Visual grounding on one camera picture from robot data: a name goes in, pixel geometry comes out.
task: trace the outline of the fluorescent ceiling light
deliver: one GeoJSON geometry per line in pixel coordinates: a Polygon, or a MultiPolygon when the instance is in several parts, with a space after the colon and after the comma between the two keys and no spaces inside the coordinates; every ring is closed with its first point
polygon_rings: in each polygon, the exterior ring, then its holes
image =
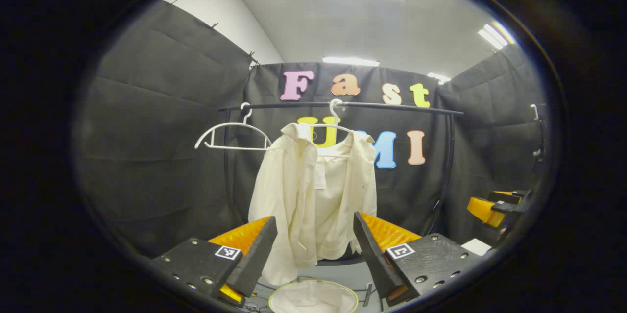
{"type": "Polygon", "coordinates": [[[497,39],[497,41],[499,41],[501,45],[507,45],[507,41],[503,38],[503,36],[500,36],[500,34],[497,33],[497,31],[494,30],[493,27],[490,27],[490,25],[486,24],[483,26],[483,28],[488,32],[488,34],[492,35],[492,38],[497,39]]]}
{"type": "Polygon", "coordinates": [[[493,47],[496,47],[497,49],[503,48],[503,45],[501,45],[499,41],[497,41],[497,39],[493,38],[492,35],[488,34],[486,30],[483,30],[483,29],[479,30],[479,35],[483,36],[483,38],[486,39],[489,43],[491,43],[493,47]]]}
{"type": "Polygon", "coordinates": [[[437,80],[439,80],[439,84],[443,85],[444,83],[446,83],[447,81],[450,81],[450,78],[447,78],[443,75],[440,74],[435,74],[434,72],[430,72],[429,74],[427,74],[427,76],[431,77],[431,78],[436,78],[437,80]]]}
{"type": "Polygon", "coordinates": [[[324,63],[345,63],[347,65],[354,65],[354,66],[377,67],[379,65],[378,61],[370,61],[370,59],[361,59],[361,58],[323,57],[322,61],[324,63]]]}
{"type": "Polygon", "coordinates": [[[509,33],[509,31],[507,31],[507,29],[505,27],[503,27],[503,25],[501,25],[501,23],[497,22],[497,21],[493,21],[492,25],[497,28],[498,31],[501,32],[501,34],[503,34],[503,36],[506,37],[506,40],[511,43],[511,44],[515,44],[516,40],[513,39],[513,36],[511,36],[511,34],[509,33]]]}

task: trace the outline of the white hanger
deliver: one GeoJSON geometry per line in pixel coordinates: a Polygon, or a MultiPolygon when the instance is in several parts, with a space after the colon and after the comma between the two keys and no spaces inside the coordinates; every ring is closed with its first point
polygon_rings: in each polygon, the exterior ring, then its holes
{"type": "MultiPolygon", "coordinates": [[[[250,104],[248,102],[245,102],[245,103],[241,104],[240,110],[244,109],[244,106],[246,106],[246,105],[250,105],[250,104]]],[[[262,151],[268,150],[269,146],[271,146],[271,144],[272,144],[272,142],[270,141],[270,138],[268,138],[268,136],[264,132],[262,132],[259,128],[255,128],[255,127],[253,127],[251,125],[246,124],[246,121],[247,121],[248,117],[250,117],[250,115],[252,115],[252,114],[253,114],[253,109],[250,108],[250,112],[248,112],[248,115],[244,116],[244,123],[235,123],[235,122],[222,123],[222,124],[215,125],[215,126],[211,127],[207,132],[204,132],[200,136],[198,141],[196,141],[196,144],[195,144],[194,148],[197,149],[198,145],[200,145],[200,142],[202,141],[202,139],[204,139],[204,137],[206,137],[209,133],[211,133],[211,144],[209,144],[207,142],[204,143],[204,145],[206,145],[207,148],[230,149],[230,150],[262,150],[262,151]],[[213,139],[214,139],[214,136],[216,134],[216,130],[218,128],[220,128],[220,127],[226,127],[226,126],[229,126],[229,125],[239,125],[239,126],[242,126],[242,127],[246,127],[246,128],[251,128],[253,130],[257,130],[257,132],[260,132],[264,136],[264,138],[265,138],[264,139],[264,147],[263,148],[243,148],[243,147],[226,147],[226,146],[223,146],[223,145],[213,145],[213,139]]]]}
{"type": "MultiPolygon", "coordinates": [[[[331,114],[333,115],[333,117],[335,117],[335,123],[332,125],[329,124],[324,124],[324,123],[318,123],[318,124],[312,124],[309,125],[309,127],[331,127],[331,128],[336,128],[339,130],[343,130],[345,132],[349,132],[351,133],[352,130],[350,130],[349,128],[345,128],[345,127],[341,127],[338,126],[338,114],[336,113],[336,111],[334,110],[336,105],[342,105],[343,101],[341,99],[332,99],[331,102],[329,103],[329,110],[331,110],[331,114]]],[[[318,152],[318,156],[324,156],[324,157],[342,157],[342,158],[347,158],[349,157],[349,155],[332,155],[332,154],[325,154],[323,152],[318,152]]]]}

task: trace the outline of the blue letter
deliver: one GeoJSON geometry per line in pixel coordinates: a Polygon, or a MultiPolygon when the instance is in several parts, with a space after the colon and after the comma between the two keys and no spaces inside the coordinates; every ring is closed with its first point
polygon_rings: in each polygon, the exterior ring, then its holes
{"type": "MultiPolygon", "coordinates": [[[[367,134],[363,130],[357,130],[356,132],[367,134]]],[[[393,169],[396,167],[394,162],[394,139],[396,139],[396,133],[390,131],[384,131],[379,134],[376,143],[374,143],[374,161],[377,161],[377,167],[380,169],[393,169]]]]}

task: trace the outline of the black fabric backdrop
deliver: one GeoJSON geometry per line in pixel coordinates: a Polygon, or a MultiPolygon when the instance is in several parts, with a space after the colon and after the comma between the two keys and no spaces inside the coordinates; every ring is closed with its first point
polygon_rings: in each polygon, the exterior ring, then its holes
{"type": "MultiPolygon", "coordinates": [[[[425,75],[389,68],[326,63],[262,65],[249,71],[240,48],[199,19],[165,2],[155,3],[128,27],[103,57],[86,90],[77,128],[78,172],[102,215],[139,251],[157,256],[188,237],[208,239],[246,222],[262,152],[193,148],[197,138],[222,123],[222,106],[281,103],[286,71],[312,70],[299,101],[331,101],[332,79],[353,74],[358,95],[343,101],[383,103],[384,83],[398,85],[403,105],[414,104],[410,87],[423,84],[432,108],[465,112],[456,119],[450,197],[433,231],[463,243],[486,238],[485,226],[466,210],[471,196],[489,190],[533,186],[531,153],[539,130],[529,105],[542,104],[537,72],[512,45],[438,85],[425,75]],[[225,186],[228,184],[231,195],[225,186]]],[[[445,117],[409,111],[347,108],[340,125],[365,130],[376,140],[396,133],[393,169],[376,170],[378,216],[412,231],[429,220],[444,174],[445,117]],[[422,165],[409,165],[407,132],[421,130],[422,165]]],[[[298,118],[330,116],[324,108],[257,109],[249,123],[275,140],[298,118]]],[[[235,112],[231,121],[241,121],[235,112]]],[[[262,145],[246,128],[231,128],[228,145],[262,145]]],[[[316,143],[325,140],[322,128],[316,143]]],[[[338,131],[338,142],[345,133],[338,131]]],[[[222,133],[217,133],[221,144],[222,133]]]]}

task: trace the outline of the clothing rack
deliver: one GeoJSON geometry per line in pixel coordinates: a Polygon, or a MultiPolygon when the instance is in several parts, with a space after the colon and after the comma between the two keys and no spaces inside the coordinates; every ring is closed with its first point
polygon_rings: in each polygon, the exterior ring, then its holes
{"type": "MultiPolygon", "coordinates": [[[[311,102],[284,102],[284,103],[262,103],[257,105],[247,105],[246,108],[298,108],[298,107],[329,107],[328,102],[311,101],[311,102]]],[[[453,110],[443,110],[441,108],[428,108],[407,105],[387,105],[384,103],[367,103],[367,102],[343,102],[339,107],[361,107],[361,108],[378,108],[383,110],[401,110],[422,112],[425,114],[445,115],[446,117],[446,153],[444,163],[444,177],[442,178],[442,186],[440,188],[439,198],[432,208],[432,214],[427,218],[425,225],[420,230],[420,235],[425,236],[430,233],[433,225],[436,223],[439,213],[441,212],[443,201],[448,195],[448,188],[451,179],[451,169],[453,167],[453,154],[455,151],[455,116],[463,116],[463,112],[453,110]]],[[[241,110],[240,106],[229,106],[218,108],[218,111],[224,111],[226,122],[231,119],[231,111],[241,110]]],[[[224,142],[228,141],[228,128],[224,129],[224,142]]],[[[229,187],[228,174],[228,157],[226,150],[224,151],[224,179],[226,183],[226,192],[229,197],[230,206],[233,206],[233,195],[229,187]]]]}

